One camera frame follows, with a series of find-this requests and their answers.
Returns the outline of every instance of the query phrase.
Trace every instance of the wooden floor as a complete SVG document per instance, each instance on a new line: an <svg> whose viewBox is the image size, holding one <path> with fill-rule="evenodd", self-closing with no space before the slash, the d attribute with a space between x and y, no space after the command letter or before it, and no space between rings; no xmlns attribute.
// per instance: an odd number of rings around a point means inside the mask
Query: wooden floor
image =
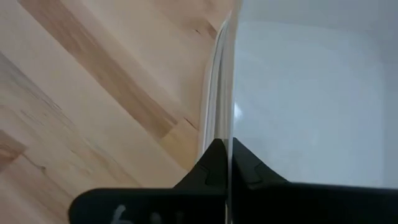
<svg viewBox="0 0 398 224"><path fill-rule="evenodd" d="M197 157L229 0L0 1L1 223L67 223L97 187L171 187Z"/></svg>

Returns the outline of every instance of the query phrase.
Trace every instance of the wood grain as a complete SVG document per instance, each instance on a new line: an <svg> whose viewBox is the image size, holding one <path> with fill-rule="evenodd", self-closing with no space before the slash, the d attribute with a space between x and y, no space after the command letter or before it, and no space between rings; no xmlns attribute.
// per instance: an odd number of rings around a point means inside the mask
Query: wood grain
<svg viewBox="0 0 398 224"><path fill-rule="evenodd" d="M0 217L67 223L98 187L194 165L205 64L230 0L0 2Z"/></svg>

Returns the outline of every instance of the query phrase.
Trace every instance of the hardwood plank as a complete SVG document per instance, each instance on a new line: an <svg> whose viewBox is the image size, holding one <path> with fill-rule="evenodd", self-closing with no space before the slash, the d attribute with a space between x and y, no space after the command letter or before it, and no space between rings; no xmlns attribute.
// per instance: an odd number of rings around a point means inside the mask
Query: hardwood plank
<svg viewBox="0 0 398 224"><path fill-rule="evenodd" d="M67 223L98 187L172 187L230 0L0 1L0 217Z"/></svg>
<svg viewBox="0 0 398 224"><path fill-rule="evenodd" d="M177 124L100 46L60 0L18 0L148 132L162 138Z"/></svg>
<svg viewBox="0 0 398 224"><path fill-rule="evenodd" d="M4 19L0 20L0 29L9 32L0 33L0 51L59 107L64 117L74 124L73 133L117 161L142 186L170 187L186 174L17 2L6 0L1 6ZM51 156L42 156L42 159L49 158ZM74 181L67 182L73 186Z"/></svg>
<svg viewBox="0 0 398 224"><path fill-rule="evenodd" d="M25 151L25 146L0 130L0 172Z"/></svg>
<svg viewBox="0 0 398 224"><path fill-rule="evenodd" d="M202 26L208 25L206 19L186 24L186 17L179 17L177 22L164 13L175 5L152 1L80 1L170 97L183 106L185 119L197 128L201 84L214 40L195 29L205 29Z"/></svg>
<svg viewBox="0 0 398 224"><path fill-rule="evenodd" d="M3 223L68 223L73 200L23 156L0 174L0 198Z"/></svg>
<svg viewBox="0 0 398 224"><path fill-rule="evenodd" d="M190 170L195 165L198 154L197 136L198 131L186 119L183 119L160 140L160 145L180 166Z"/></svg>
<svg viewBox="0 0 398 224"><path fill-rule="evenodd" d="M0 77L0 128L24 142L30 149L25 156L36 168L74 196L96 187L139 186L106 152L86 142L58 106L2 55Z"/></svg>

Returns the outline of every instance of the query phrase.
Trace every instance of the white surface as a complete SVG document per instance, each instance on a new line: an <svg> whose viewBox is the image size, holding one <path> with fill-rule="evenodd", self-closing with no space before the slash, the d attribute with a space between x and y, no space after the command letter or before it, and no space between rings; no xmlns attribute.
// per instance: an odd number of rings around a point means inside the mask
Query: white surface
<svg viewBox="0 0 398 224"><path fill-rule="evenodd" d="M234 135L291 181L398 187L396 6L244 1Z"/></svg>

